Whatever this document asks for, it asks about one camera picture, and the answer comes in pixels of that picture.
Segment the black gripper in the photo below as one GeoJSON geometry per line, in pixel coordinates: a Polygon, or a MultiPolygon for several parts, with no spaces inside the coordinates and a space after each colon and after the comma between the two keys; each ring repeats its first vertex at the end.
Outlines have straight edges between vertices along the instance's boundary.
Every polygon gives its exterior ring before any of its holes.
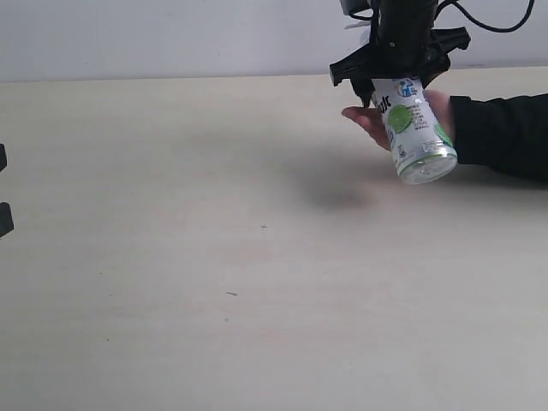
{"type": "Polygon", "coordinates": [[[373,41],[330,65],[334,86],[350,80],[354,94],[363,107],[369,107],[375,87],[372,80],[420,78],[424,85],[449,70],[449,54],[466,50],[470,35],[464,27],[432,29],[427,34],[405,32],[397,41],[373,41]]]}

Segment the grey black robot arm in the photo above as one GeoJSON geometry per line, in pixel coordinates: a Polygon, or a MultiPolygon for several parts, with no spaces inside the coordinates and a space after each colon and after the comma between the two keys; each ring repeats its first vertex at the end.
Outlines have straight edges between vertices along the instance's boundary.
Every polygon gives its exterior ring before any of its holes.
{"type": "Polygon", "coordinates": [[[437,29],[438,1],[344,1],[343,13],[370,27],[369,40],[330,65],[333,85],[349,80],[362,105],[347,112],[380,121],[396,173],[408,185],[436,181],[457,165],[457,153],[426,89],[465,50],[464,27],[437,29]]]}

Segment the black sleeved forearm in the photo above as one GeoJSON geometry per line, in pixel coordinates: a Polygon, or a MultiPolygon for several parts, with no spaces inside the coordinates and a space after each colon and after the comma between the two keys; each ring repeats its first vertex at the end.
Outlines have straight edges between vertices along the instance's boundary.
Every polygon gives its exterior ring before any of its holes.
{"type": "Polygon", "coordinates": [[[547,95],[486,101],[450,98],[455,149],[462,165],[547,182],[547,95]]]}

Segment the person's open hand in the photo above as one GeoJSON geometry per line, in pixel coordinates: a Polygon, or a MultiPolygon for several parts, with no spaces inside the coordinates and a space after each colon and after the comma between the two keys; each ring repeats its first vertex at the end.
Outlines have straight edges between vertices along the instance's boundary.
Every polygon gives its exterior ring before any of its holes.
{"type": "MultiPolygon", "coordinates": [[[[454,114],[450,96],[436,90],[426,90],[424,95],[432,108],[433,114],[443,127],[444,132],[449,136],[451,142],[455,143],[454,114]]],[[[376,109],[350,106],[342,110],[342,115],[360,126],[378,146],[386,151],[390,151],[388,136],[385,132],[381,115],[376,109]]]]}

